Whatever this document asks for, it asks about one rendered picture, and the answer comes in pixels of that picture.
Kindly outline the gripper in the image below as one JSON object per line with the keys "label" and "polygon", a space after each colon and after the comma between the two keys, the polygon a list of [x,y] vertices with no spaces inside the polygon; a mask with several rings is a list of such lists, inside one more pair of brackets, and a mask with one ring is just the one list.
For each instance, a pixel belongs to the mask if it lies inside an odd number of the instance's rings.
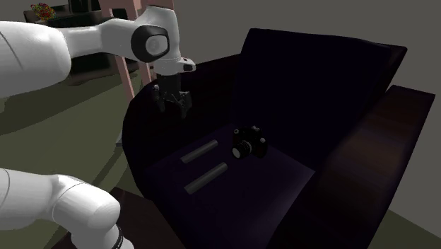
{"label": "gripper", "polygon": [[184,119],[192,107],[192,97],[189,91],[181,90],[181,76],[174,74],[170,76],[157,75],[158,84],[152,87],[152,99],[159,111],[165,112],[164,100],[175,102],[180,108],[180,116]]}

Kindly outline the pink wooden chair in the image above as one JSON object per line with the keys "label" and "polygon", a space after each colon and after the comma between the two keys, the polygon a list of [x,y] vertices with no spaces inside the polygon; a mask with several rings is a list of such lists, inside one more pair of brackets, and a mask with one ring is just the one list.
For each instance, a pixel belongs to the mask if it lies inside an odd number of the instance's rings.
{"label": "pink wooden chair", "polygon": [[[141,13],[145,11],[147,5],[159,6],[162,8],[173,9],[173,0],[98,0],[103,17],[113,17],[114,8],[122,8],[126,11],[129,20],[134,21]],[[125,93],[131,101],[134,96],[134,90],[131,84],[130,75],[127,69],[127,63],[124,57],[114,57],[118,68],[120,79],[124,87]]]}

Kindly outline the grey cylinder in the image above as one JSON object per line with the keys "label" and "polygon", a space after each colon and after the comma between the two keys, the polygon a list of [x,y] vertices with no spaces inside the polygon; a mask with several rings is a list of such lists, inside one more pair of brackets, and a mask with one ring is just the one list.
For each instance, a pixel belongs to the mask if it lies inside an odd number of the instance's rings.
{"label": "grey cylinder", "polygon": [[216,148],[217,145],[218,145],[218,142],[214,139],[214,140],[196,148],[195,150],[189,152],[188,154],[182,156],[180,158],[180,160],[183,163],[189,163],[189,162],[193,161],[194,159],[206,154],[210,150]]}
{"label": "grey cylinder", "polygon": [[211,181],[216,179],[219,175],[223,174],[228,169],[228,165],[225,162],[218,164],[209,171],[205,172],[203,175],[193,180],[188,185],[184,187],[185,191],[192,195],[199,191],[202,187],[209,184]]}

